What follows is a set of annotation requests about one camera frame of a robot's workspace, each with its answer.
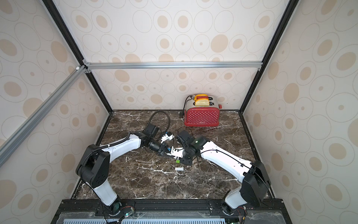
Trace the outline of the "yellow toast front slice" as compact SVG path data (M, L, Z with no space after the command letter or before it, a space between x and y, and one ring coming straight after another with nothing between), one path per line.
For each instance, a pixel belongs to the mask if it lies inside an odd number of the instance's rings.
M210 106L210 100L208 98L196 99L195 106L198 107Z

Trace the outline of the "yellow toast back slice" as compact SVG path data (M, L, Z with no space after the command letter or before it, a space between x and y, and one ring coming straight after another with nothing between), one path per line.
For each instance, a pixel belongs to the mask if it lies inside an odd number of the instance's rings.
M207 94L198 94L198 95L195 95L194 100L197 101L200 99L208 99L208 98L209 98L209 96Z

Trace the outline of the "red toaster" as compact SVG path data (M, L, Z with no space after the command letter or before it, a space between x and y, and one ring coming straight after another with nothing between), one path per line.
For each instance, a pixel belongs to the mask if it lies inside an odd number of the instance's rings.
M216 98L210 100L209 106L195 106L195 101L189 99L184 110L184 124L187 127L217 127L219 126L221 105Z

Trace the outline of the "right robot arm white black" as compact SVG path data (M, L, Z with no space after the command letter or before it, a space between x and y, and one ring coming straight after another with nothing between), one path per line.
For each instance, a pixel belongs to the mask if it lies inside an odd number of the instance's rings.
M233 175L241 186L229 191L222 200L221 208L232 215L238 207L247 203L260 207L269 192L271 181L261 161L248 161L239 158L217 146L204 136L194 138L187 131L180 132L177 141L183 147L180 162L191 165L195 158L211 161Z

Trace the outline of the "left black frame post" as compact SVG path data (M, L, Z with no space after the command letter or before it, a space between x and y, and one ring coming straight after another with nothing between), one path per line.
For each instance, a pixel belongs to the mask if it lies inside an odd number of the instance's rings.
M73 38L72 34L70 33L68 26L65 24L62 16L60 15L54 1L42 0L41 2L44 4L45 8L49 12L51 18L55 22L57 28L59 29L61 35L63 36L64 40L66 41L67 45L70 48L71 53L74 55L74 57L78 61L79 65L80 66L84 65L85 68L87 68L87 66L84 63L85 58L84 58L81 50L79 49L78 44L75 42L75 39ZM112 113L113 109L110 106L107 98L105 97L102 89L100 88L100 86L99 86L97 80L95 79L94 75L92 74L92 72L91 71L87 72L86 76L87 76L91 86L95 90L96 94L98 95L99 99L101 100L102 104L104 105L105 109L107 110L107 112Z

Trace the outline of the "black frame post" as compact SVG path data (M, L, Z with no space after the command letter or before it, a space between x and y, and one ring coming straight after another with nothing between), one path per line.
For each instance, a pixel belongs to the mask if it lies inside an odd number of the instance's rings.
M70 33L68 26L65 24L62 16L60 15L54 1L42 0L41 2L44 4L45 8L49 12L51 18L55 22L57 28L59 29L61 35L63 36L64 40L66 41L67 45L70 48L71 53L74 55L74 57L78 61L79 65L80 66L84 65L85 68L87 68L87 66L84 63L85 58L84 58L81 50L79 49L78 44L75 42L75 39L73 38L72 34ZM99 86L97 80L95 79L94 75L92 74L92 72L91 71L87 72L86 76L87 76L91 86L95 90L96 94L98 95L99 99L101 100L102 104L104 105L105 109L107 110L107 112L112 113L113 109L110 106L107 98L105 97L102 89L100 88L100 86Z
M290 0L288 2L288 5L287 5L285 11L283 12L282 18L279 21L277 29L275 30L273 38L272 38L271 42L269 43L268 49L263 57L263 60L262 60L263 64L262 64L261 68L258 70L258 72L256 73L254 80L249 88L249 91L246 94L246 97L242 103L240 110L239 110L241 115L243 115L251 98L253 97L254 91L257 88L257 86L260 82L260 79L261 79L263 73L265 72L265 69L268 67L270 59L272 58L272 55L273 55L281 37L282 37L292 15L294 14L294 11L298 4L299 4L299 0Z

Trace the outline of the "right black frame post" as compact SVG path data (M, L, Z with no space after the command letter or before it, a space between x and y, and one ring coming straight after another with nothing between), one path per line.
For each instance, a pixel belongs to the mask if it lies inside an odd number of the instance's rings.
M290 0L288 2L288 5L287 5L285 11L283 12L282 18L279 21L277 29L275 30L273 38L272 38L271 42L269 43L268 49L263 57L263 60L262 60L263 64L262 64L261 68L258 70L258 72L256 73L254 80L249 88L249 91L246 94L246 97L242 103L240 110L239 110L241 115L243 115L251 98L253 97L254 91L257 88L257 86L260 82L260 79L261 79L263 73L265 72L265 69L268 67L270 59L272 58L272 55L273 55L281 37L282 37L292 15L294 14L294 11L298 4L299 4L299 0Z

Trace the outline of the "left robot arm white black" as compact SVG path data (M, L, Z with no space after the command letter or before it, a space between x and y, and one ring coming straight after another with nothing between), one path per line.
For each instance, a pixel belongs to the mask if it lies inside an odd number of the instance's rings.
M173 134L166 132L159 139L155 139L158 130L157 126L150 123L144 130L129 132L121 140L101 146L92 144L86 148L76 168L76 174L95 192L109 215L119 214L122 206L117 193L108 181L110 163L141 147L147 147L159 155L167 155L170 147L165 141L172 140Z

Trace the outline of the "horizontal aluminium rail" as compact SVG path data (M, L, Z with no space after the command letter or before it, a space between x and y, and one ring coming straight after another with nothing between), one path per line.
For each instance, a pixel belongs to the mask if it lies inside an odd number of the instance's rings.
M239 62L145 62L145 63L90 63L90 70L99 69L202 69L202 68L261 68L261 61Z

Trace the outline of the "yellow toast slice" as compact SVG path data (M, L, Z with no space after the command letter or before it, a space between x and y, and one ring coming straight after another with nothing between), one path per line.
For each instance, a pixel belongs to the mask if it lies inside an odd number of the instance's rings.
M210 100L208 98L196 99L195 106L198 107L210 106Z
M197 101L200 99L208 99L208 98L209 98L209 96L207 94L198 94L198 95L195 95L194 100Z

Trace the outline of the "left diagonal aluminium rail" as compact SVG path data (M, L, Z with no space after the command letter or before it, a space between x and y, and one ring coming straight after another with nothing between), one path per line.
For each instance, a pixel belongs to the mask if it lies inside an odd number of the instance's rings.
M68 76L65 81L36 109L36 111L11 135L1 147L1 165L11 157L15 150L24 142L30 133L44 117L59 102L77 79L85 73L86 66L82 65Z

